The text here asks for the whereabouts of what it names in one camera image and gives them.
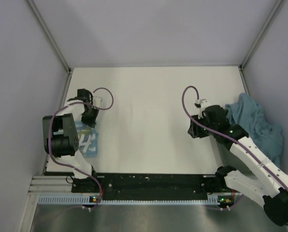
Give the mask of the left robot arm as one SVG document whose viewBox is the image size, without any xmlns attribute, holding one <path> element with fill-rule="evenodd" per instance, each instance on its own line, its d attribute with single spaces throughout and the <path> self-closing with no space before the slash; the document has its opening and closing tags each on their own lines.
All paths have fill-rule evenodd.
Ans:
<svg viewBox="0 0 288 232">
<path fill-rule="evenodd" d="M 85 157 L 97 154 L 98 133 L 96 119 L 102 98 L 86 89 L 79 89 L 77 96 L 69 99 L 55 115 L 43 117 L 43 142 L 46 153 L 55 162 L 72 168 L 74 177 L 83 179 L 87 191 L 95 191 L 99 180 L 95 169 Z"/>
</svg>

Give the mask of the light blue printed t-shirt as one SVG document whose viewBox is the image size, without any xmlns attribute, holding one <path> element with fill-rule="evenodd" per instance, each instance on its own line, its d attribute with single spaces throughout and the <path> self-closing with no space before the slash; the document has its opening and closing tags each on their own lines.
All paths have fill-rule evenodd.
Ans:
<svg viewBox="0 0 288 232">
<path fill-rule="evenodd" d="M 75 126 L 79 138 L 79 150 L 84 158 L 95 158 L 98 155 L 98 133 L 97 131 L 83 124 L 81 121 L 75 121 Z"/>
</svg>

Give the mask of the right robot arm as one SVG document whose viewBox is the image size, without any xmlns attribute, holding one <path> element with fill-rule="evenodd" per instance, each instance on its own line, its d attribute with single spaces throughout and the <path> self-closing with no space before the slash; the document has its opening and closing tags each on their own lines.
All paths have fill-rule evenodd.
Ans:
<svg viewBox="0 0 288 232">
<path fill-rule="evenodd" d="M 207 101 L 195 106 L 199 114 L 190 116 L 188 134 L 192 138 L 213 136 L 254 175 L 248 177 L 229 165 L 220 167 L 216 171 L 216 188 L 242 193 L 261 206 L 274 224 L 288 226 L 288 175 L 261 152 L 240 125 L 229 123 L 224 108 L 208 105 Z"/>
</svg>

